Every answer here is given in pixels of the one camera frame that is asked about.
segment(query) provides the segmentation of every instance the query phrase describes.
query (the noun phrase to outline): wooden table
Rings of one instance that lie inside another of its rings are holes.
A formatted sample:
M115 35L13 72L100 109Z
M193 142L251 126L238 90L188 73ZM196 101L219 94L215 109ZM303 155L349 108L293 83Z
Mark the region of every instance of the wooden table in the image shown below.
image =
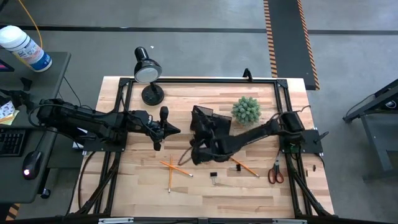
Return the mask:
M113 109L120 77L104 77L96 109ZM287 79L293 110L308 105L307 92L302 79ZM193 105L214 109L214 113L231 116L233 103L242 96L257 98L261 104L261 122L276 113L274 89L270 84L198 84L161 83L165 91L164 101L157 106L147 106L141 100L145 84L135 83L132 89L130 110L147 110L159 120L161 106L169 107L168 121L181 129L180 134L169 136L162 143L162 149L153 150L152 141L143 134L131 133L126 151L122 153L118 180L113 201L113 217L213 217L213 218L292 218L292 199L285 159L280 162L285 177L282 184L270 184L268 170L273 166L279 142L271 136L245 146L233 158L252 168L261 177L254 177L246 170L241 173L229 169L234 162L208 162L198 166L189 162L182 166L193 177L174 171L172 191L168 193L169 168L159 161L169 161L173 155L174 165L182 153L189 148L192 132L189 129ZM306 129L313 128L309 108L300 113ZM231 134L245 129L234 119ZM96 153L89 161L82 181L82 203L98 185L104 153ZM328 183L322 162L314 155L303 155L304 169L308 170L307 184L325 209L333 213ZM216 185L210 179L210 172L217 172ZM298 186L300 208L304 211L302 192ZM107 193L104 193L103 207ZM75 191L71 212L76 211Z

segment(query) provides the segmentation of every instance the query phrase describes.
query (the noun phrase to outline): orange pencil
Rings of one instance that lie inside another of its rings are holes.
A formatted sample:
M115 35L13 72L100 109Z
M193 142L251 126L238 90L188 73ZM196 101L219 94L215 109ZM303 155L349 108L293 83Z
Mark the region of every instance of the orange pencil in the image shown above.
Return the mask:
M168 164L168 163L166 163L166 162L164 162L164 161L160 161L160 162L163 163L164 165L168 166L168 167L171 167L171 168L173 168L173 169L175 169L175 170L180 171L180 172L183 173L183 174L187 174L187 175L193 177L193 175L190 174L190 173L188 173L187 171L181 170L181 169L179 169L179 168L177 168L177 167L175 167L175 166L173 166L173 165L170 165L170 164Z
M251 170L251 169L248 168L247 166L243 165L241 162L237 161L236 159L234 159L234 158L232 158L232 157L231 157L231 159L232 159L233 161L235 161L237 164L243 166L243 168L245 168L246 170L248 170L250 173L254 174L254 175L257 176L257 177L260 177L260 176L259 176L258 174L256 174L253 170Z
M173 164L173 155L170 155L170 164ZM172 190L172 175L173 175L173 168L169 168L169 193Z

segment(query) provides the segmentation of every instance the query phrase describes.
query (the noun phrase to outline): succulent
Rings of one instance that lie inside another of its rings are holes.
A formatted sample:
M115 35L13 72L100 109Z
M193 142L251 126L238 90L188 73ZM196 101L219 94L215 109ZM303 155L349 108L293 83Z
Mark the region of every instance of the succulent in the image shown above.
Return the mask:
M243 125L250 125L259 121L261 115L260 104L253 97L242 96L232 107L232 115Z

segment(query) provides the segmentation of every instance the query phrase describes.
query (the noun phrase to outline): scissors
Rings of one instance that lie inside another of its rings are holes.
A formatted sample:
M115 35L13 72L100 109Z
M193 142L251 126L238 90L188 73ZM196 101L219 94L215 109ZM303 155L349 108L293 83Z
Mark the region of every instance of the scissors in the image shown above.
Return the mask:
M276 182L281 184L284 182L284 176L279 171L279 157L280 150L278 152L278 155L276 156L273 168L268 171L268 181L271 184L275 184Z

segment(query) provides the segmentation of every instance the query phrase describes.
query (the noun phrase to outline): gray floor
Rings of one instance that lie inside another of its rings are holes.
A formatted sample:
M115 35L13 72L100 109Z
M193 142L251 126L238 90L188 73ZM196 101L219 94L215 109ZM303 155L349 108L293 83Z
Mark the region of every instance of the gray floor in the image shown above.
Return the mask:
M397 30L395 0L302 0L309 29ZM26 1L39 24L134 27L264 28L261 0L36 0ZM16 1L0 21L30 24ZM35 38L35 32L29 32ZM270 77L264 34L42 32L48 51L69 51L67 77L81 100L95 106L102 77L131 75L132 52L141 45L164 67L165 75L238 77L249 67L257 77ZM346 110L398 76L398 37L310 36L321 90L309 91L312 113L323 140L326 174L333 206L345 218L398 222L398 184L363 183L377 171L362 124L342 121ZM81 83L84 77L89 83ZM68 101L76 102L62 86ZM54 197L21 207L19 218L66 212L76 171L52 174Z

